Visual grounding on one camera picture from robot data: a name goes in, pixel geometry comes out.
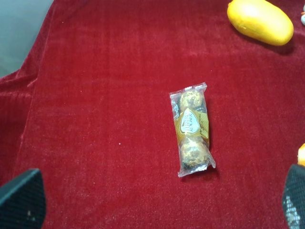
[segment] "transparent plastic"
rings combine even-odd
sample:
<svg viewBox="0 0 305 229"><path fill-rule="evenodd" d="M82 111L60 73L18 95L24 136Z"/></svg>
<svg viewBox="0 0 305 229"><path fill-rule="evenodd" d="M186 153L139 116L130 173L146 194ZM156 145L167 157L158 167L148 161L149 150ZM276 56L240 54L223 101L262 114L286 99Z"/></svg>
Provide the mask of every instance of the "transparent plastic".
<svg viewBox="0 0 305 229"><path fill-rule="evenodd" d="M206 87L202 83L170 93L179 147L178 177L206 170L209 165L216 167L209 150Z"/></svg>

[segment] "black object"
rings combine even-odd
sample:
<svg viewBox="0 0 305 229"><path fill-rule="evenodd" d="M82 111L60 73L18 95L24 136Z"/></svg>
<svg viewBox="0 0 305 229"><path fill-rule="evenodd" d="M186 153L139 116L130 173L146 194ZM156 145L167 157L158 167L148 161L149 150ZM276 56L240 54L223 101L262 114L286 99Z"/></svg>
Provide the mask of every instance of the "black object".
<svg viewBox="0 0 305 229"><path fill-rule="evenodd" d="M290 167L282 205L289 228L305 229L305 167Z"/></svg>
<svg viewBox="0 0 305 229"><path fill-rule="evenodd" d="M40 229L45 215L39 169L30 169L0 188L0 229Z"/></svg>

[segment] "yellow plastic egg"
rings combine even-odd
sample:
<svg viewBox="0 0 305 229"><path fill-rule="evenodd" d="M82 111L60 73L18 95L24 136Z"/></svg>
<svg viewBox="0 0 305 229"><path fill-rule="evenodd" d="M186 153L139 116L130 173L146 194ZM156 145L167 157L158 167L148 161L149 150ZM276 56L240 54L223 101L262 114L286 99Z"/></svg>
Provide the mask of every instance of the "yellow plastic egg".
<svg viewBox="0 0 305 229"><path fill-rule="evenodd" d="M240 33L271 45L288 43L294 33L288 16L265 0L233 0L227 14Z"/></svg>

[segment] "gray background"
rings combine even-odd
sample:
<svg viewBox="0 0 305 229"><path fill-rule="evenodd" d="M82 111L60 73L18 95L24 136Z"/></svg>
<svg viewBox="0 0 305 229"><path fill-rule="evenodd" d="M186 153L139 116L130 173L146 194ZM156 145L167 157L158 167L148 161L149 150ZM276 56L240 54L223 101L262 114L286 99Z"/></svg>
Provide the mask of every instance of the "gray background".
<svg viewBox="0 0 305 229"><path fill-rule="evenodd" d="M18 70L53 0L1 0L0 77Z"/></svg>

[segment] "red fabric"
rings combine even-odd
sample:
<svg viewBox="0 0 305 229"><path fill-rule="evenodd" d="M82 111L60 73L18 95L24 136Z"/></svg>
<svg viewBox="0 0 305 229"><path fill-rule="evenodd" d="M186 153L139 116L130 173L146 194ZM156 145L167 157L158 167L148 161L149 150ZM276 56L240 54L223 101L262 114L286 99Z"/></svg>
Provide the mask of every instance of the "red fabric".
<svg viewBox="0 0 305 229"><path fill-rule="evenodd" d="M287 228L285 176L305 135L303 2L271 47L226 0L55 0L0 80L1 182L42 170L45 229ZM169 92L206 82L216 169L177 177Z"/></svg>

